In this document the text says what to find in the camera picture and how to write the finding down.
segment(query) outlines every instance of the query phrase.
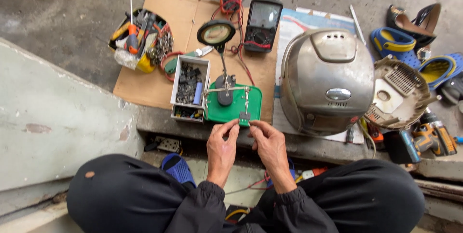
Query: black pants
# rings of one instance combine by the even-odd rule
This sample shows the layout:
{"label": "black pants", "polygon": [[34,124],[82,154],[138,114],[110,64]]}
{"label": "black pants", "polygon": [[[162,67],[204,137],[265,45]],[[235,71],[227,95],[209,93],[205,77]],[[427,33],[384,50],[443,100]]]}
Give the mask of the black pants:
{"label": "black pants", "polygon": [[[399,166],[361,160],[298,183],[340,233],[409,233],[424,212],[424,197]],[[125,155],[84,164],[67,197],[69,215],[86,233],[162,233],[188,190],[166,172]],[[274,189],[239,224],[272,231]],[[223,232],[237,226],[224,224]]]}

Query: blue slipper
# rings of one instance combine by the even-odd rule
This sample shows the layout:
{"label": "blue slipper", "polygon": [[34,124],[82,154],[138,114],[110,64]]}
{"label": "blue slipper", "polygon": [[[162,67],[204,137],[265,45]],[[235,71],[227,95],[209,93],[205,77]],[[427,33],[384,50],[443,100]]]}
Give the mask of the blue slipper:
{"label": "blue slipper", "polygon": [[186,183],[190,182],[193,183],[194,187],[196,188],[196,183],[194,183],[193,175],[191,175],[191,171],[188,167],[187,162],[185,159],[183,159],[180,155],[177,153],[171,153],[168,154],[164,159],[161,164],[161,169],[164,170],[164,165],[172,159],[172,157],[179,157],[180,160],[172,167],[170,167],[168,170],[165,170],[167,173],[172,175],[179,183]]}
{"label": "blue slipper", "polygon": [[[289,171],[291,172],[291,175],[293,176],[293,179],[296,179],[296,171],[294,170],[294,163],[291,160],[291,158],[288,158],[288,163],[292,167],[292,168],[289,169]],[[267,188],[272,186],[272,185],[273,185],[272,179],[269,179],[269,181],[267,182]]]}
{"label": "blue slipper", "polygon": [[443,82],[455,77],[463,71],[461,53],[445,54],[432,57],[418,68],[429,85],[429,90],[435,90]]}
{"label": "blue slipper", "polygon": [[394,59],[400,60],[414,69],[421,65],[414,52],[416,40],[403,32],[389,27],[375,29],[370,35],[374,47],[381,57],[391,54]]}

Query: rice cooker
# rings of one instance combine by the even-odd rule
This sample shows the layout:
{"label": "rice cooker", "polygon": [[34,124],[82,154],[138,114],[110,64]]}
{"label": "rice cooker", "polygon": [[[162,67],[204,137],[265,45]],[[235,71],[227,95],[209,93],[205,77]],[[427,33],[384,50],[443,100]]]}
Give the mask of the rice cooker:
{"label": "rice cooker", "polygon": [[345,29],[311,29],[286,47],[280,99],[299,132],[326,136],[352,127],[374,97],[373,59]]}

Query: power drill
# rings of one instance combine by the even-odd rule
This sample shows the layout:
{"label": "power drill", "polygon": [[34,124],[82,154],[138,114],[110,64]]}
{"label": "power drill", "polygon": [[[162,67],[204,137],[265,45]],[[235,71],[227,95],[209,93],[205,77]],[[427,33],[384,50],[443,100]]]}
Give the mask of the power drill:
{"label": "power drill", "polygon": [[424,152],[431,148],[436,156],[454,155],[456,153],[456,143],[449,135],[445,125],[431,112],[429,107],[420,118],[421,125],[413,131],[414,144],[419,152]]}

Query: person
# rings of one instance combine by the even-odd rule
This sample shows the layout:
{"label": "person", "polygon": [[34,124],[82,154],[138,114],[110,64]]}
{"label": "person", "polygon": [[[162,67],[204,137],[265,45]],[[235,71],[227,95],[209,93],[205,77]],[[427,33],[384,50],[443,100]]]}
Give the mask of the person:
{"label": "person", "polygon": [[285,136],[266,122],[250,124],[252,149],[274,187],[236,225],[224,221],[223,187],[235,160],[237,119],[213,127],[207,177],[197,188],[168,169],[102,156],[73,178],[69,215],[86,233],[409,233],[423,215],[424,196],[398,165],[364,159],[295,183]]}

